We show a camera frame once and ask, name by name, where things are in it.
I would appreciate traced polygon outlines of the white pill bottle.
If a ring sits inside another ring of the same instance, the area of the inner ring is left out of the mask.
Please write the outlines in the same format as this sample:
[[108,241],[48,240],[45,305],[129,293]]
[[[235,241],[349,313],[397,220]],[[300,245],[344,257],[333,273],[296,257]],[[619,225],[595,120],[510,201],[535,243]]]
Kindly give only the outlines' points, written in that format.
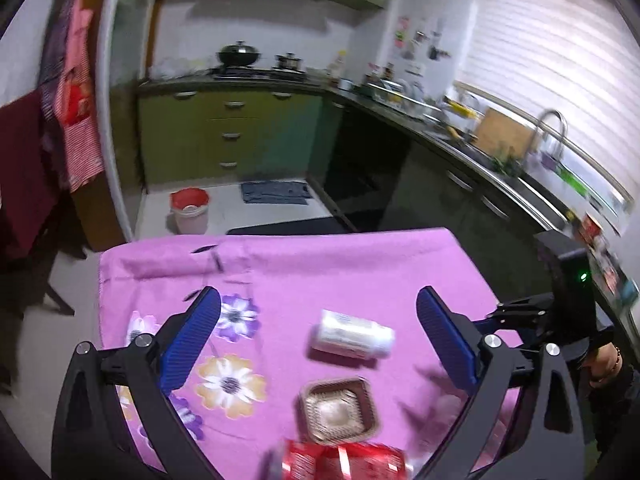
[[314,350],[363,361],[386,359],[394,343],[392,328],[330,310],[322,311],[311,337]]

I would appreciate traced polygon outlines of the brown square plastic tray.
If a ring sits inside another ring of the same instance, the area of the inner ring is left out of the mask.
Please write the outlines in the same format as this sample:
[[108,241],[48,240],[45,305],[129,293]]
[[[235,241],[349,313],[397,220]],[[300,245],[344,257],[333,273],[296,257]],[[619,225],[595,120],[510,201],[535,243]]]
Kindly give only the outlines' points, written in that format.
[[363,377],[311,382],[299,395],[299,414],[305,438],[323,445],[365,441],[381,426]]

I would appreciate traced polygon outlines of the green kitchen cabinets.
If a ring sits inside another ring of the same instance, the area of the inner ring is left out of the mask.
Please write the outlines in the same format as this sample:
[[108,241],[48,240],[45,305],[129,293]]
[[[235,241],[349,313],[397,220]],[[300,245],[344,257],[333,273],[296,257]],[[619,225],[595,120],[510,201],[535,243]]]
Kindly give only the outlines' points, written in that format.
[[138,102],[150,188],[302,178],[352,232],[445,228],[464,242],[528,242],[545,228],[463,148],[335,90],[146,87]]

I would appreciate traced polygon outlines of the steel kitchen faucet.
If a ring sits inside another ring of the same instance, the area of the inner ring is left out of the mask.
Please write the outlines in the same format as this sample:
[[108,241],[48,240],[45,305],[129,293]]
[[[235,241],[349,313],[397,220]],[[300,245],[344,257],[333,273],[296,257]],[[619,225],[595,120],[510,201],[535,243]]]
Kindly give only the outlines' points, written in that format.
[[[549,126],[547,122],[548,118],[555,118],[559,122],[559,128],[555,129]],[[553,108],[546,108],[534,121],[534,128],[529,139],[527,151],[533,153],[538,148],[540,142],[544,142],[548,136],[553,136],[556,140],[556,145],[551,156],[556,160],[561,160],[564,153],[567,133],[568,123],[564,115]]]

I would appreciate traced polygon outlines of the steel sink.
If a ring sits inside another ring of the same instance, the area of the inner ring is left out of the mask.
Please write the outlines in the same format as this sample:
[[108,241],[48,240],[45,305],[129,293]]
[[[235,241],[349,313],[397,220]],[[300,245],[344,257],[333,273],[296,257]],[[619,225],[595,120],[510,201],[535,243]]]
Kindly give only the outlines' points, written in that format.
[[503,192],[509,194],[527,213],[547,229],[565,231],[570,224],[567,218],[568,207],[552,195],[529,174],[512,177],[500,174],[496,170],[496,161],[486,154],[463,145],[463,155],[471,159],[471,165]]

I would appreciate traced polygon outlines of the pink floral tablecloth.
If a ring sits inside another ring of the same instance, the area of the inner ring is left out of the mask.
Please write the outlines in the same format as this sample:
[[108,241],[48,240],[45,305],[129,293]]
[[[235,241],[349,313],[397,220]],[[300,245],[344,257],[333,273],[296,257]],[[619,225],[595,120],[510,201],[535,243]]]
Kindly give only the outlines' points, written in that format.
[[[222,299],[220,321],[171,403],[228,479],[257,479],[272,453],[299,438],[303,388],[362,377],[380,426],[378,443],[424,460],[465,396],[439,363],[416,318],[432,286],[451,310],[484,318],[497,300],[447,230],[333,236],[174,236],[104,252],[99,266],[105,347],[155,333],[204,287]],[[311,351],[324,311],[391,328],[387,358],[363,363]]]

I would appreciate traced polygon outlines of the red and white bucket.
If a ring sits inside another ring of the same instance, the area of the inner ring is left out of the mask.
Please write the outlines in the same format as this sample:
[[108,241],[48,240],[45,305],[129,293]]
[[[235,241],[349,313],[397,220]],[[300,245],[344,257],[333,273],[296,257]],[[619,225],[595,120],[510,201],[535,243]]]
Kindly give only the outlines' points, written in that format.
[[209,195],[202,188],[182,188],[169,196],[179,234],[202,235],[208,227]]

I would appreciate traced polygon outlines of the blue floor mat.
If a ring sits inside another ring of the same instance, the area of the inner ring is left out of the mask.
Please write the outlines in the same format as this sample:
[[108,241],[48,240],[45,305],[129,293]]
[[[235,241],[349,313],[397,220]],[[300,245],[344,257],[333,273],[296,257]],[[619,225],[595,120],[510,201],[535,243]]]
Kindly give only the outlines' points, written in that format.
[[305,182],[250,181],[240,185],[242,199],[256,205],[306,205],[311,198]]

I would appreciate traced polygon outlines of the wooden cutting board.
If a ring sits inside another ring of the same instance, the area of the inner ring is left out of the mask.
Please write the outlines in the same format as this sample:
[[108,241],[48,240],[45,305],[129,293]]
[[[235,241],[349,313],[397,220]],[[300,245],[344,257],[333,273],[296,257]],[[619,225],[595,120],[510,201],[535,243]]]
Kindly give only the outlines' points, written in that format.
[[533,130],[516,120],[488,108],[482,121],[474,130],[472,144],[485,154],[498,159],[512,155],[522,159],[529,147]]

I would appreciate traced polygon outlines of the dark red chair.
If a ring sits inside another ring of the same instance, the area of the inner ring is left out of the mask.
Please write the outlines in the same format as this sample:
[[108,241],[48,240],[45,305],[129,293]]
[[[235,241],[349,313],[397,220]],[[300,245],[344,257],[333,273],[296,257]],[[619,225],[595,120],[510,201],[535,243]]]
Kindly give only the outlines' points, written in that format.
[[1,107],[1,307],[19,318],[46,293],[56,254],[81,246],[54,162],[55,131],[38,90]]

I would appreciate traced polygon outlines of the steel dish rack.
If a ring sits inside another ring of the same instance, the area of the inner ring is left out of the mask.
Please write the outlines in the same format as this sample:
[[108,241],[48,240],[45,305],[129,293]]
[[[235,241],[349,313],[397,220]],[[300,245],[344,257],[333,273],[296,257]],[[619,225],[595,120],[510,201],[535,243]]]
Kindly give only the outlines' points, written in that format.
[[379,81],[368,82],[366,87],[375,102],[410,118],[439,120],[440,116],[442,116],[440,108],[407,96],[404,92],[404,87],[401,84],[396,84],[396,82],[380,79]]

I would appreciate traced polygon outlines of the pink apron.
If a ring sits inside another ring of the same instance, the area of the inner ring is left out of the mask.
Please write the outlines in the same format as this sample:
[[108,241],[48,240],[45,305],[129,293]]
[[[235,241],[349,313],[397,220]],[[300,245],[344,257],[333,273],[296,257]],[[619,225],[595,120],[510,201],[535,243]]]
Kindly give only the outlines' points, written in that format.
[[103,171],[88,55],[91,21],[92,11],[75,4],[67,34],[63,75],[54,101],[55,116],[64,133],[67,180],[72,193]]

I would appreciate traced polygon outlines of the white window blind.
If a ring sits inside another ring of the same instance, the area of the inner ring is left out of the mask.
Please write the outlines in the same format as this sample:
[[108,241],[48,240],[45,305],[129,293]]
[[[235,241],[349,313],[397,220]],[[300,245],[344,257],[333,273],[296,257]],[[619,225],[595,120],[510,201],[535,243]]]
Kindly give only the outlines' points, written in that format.
[[610,0],[473,0],[457,80],[532,115],[639,192],[639,46]]

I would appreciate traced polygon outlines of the black wok with lid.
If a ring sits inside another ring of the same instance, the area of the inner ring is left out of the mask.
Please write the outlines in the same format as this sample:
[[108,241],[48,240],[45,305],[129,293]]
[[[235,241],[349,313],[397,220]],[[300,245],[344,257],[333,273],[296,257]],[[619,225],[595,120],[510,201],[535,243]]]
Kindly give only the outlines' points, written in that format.
[[226,67],[245,67],[256,63],[260,58],[260,52],[244,41],[228,44],[217,52],[218,61]]

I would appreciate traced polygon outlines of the small steel pot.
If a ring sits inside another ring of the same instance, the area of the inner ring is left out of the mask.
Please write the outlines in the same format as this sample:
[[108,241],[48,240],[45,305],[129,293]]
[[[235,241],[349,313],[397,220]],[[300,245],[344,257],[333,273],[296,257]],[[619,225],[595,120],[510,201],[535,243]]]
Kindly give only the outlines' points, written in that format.
[[276,56],[277,70],[292,70],[292,72],[300,72],[303,68],[302,59],[298,58],[293,52]]

